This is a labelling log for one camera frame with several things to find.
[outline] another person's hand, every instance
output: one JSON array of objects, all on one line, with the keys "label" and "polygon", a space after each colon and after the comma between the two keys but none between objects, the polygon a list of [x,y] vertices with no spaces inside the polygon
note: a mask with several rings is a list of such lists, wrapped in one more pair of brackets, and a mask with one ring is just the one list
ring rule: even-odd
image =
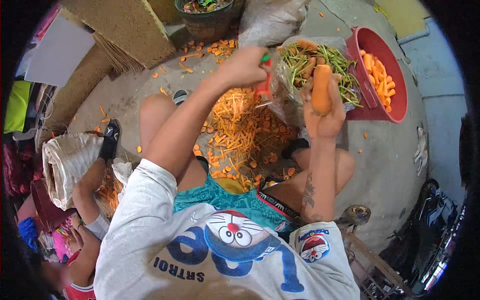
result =
[{"label": "another person's hand", "polygon": [[217,80],[227,88],[250,87],[267,79],[267,72],[260,67],[267,48],[244,47],[227,58],[215,72]]},{"label": "another person's hand", "polygon": [[78,230],[78,226],[82,223],[80,217],[77,214],[73,214],[71,218],[72,218],[72,221],[71,221],[72,227],[75,230]]},{"label": "another person's hand", "polygon": [[303,116],[305,126],[310,139],[324,139],[335,142],[345,121],[342,97],[338,89],[335,76],[328,84],[328,93],[332,100],[332,110],[325,116],[318,116],[312,109],[313,78],[310,77],[301,89],[300,95],[303,100]]}]

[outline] man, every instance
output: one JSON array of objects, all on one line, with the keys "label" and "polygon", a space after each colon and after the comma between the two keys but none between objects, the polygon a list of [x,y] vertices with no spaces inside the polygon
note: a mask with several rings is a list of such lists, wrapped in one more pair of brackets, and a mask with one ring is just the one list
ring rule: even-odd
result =
[{"label": "man", "polygon": [[77,215],[72,216],[72,232],[76,242],[72,243],[71,247],[80,249],[66,264],[47,261],[34,264],[48,289],[57,298],[95,299],[95,264],[100,251],[100,241],[107,233],[110,222],[96,204],[94,193],[102,184],[107,163],[115,156],[119,134],[118,121],[110,121],[105,129],[98,159],[73,188],[73,203],[83,222]]},{"label": "man", "polygon": [[[312,111],[308,84],[304,110],[311,148],[293,153],[305,170],[263,191],[305,224],[291,233],[288,244],[276,228],[262,226],[279,221],[271,212],[261,214],[270,209],[262,200],[244,194],[211,204],[210,177],[192,156],[217,99],[230,88],[266,79],[259,67],[266,51],[239,49],[178,108],[157,96],[143,103],[144,158],[101,245],[94,281],[99,299],[359,298],[333,222],[335,195],[354,170],[351,157],[335,149],[345,119],[336,82],[329,83],[333,108],[324,117]],[[174,199],[182,203],[188,195],[199,199],[173,213]],[[249,209],[237,209],[244,204]]]}]

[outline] yellow-green cloth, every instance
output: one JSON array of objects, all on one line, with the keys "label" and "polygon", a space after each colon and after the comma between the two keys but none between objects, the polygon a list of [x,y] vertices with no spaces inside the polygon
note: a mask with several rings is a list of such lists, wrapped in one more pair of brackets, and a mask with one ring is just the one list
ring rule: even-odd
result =
[{"label": "yellow-green cloth", "polygon": [[23,80],[13,83],[12,92],[8,98],[3,133],[10,133],[16,130],[23,131],[28,97],[30,96],[30,85],[30,82]]}]

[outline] red plastic basin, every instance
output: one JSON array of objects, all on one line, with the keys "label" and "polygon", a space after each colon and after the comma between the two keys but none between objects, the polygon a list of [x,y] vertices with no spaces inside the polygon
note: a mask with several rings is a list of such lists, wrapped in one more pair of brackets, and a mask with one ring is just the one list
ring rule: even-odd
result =
[{"label": "red plastic basin", "polygon": [[[392,123],[401,123],[407,114],[408,98],[402,70],[385,41],[374,31],[366,27],[353,27],[353,35],[346,40],[347,49],[353,60],[357,61],[357,79],[360,83],[363,108],[355,108],[347,113],[347,120],[385,120]],[[375,88],[368,77],[367,69],[363,63],[360,49],[373,54],[384,64],[387,75],[392,76],[395,82],[395,95],[391,96],[388,113],[380,102]]]}]

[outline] tattoo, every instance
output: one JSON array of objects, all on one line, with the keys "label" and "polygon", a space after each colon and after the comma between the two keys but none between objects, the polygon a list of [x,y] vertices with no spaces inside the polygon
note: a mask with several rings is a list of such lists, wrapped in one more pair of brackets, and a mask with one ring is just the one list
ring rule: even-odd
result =
[{"label": "tattoo", "polygon": [[312,208],[315,206],[313,202],[313,195],[315,195],[315,188],[312,186],[312,173],[308,173],[307,182],[305,183],[305,192],[302,199],[302,205],[305,206],[309,204]]}]

